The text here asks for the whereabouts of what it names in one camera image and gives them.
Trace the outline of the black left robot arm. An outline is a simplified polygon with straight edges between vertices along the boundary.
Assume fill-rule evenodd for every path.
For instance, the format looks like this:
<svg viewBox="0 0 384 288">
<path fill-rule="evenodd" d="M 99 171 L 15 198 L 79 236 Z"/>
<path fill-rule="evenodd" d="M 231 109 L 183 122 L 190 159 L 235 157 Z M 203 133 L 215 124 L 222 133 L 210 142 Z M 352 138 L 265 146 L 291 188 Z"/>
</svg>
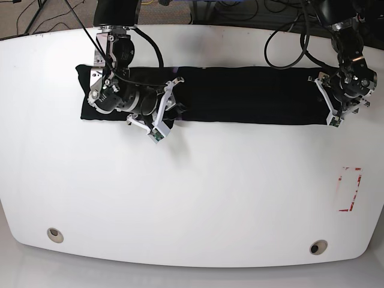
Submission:
<svg viewBox="0 0 384 288">
<path fill-rule="evenodd" d="M 358 14 L 365 8 L 364 1 L 311 1 L 323 27 L 333 30 L 332 47 L 337 53 L 338 71 L 319 81 L 319 89 L 327 86 L 340 103 L 330 107 L 333 116 L 343 119 L 360 106 L 369 105 L 369 97 L 377 87 L 377 73 L 368 68 L 363 56 L 364 42 L 357 30 Z"/>
</svg>

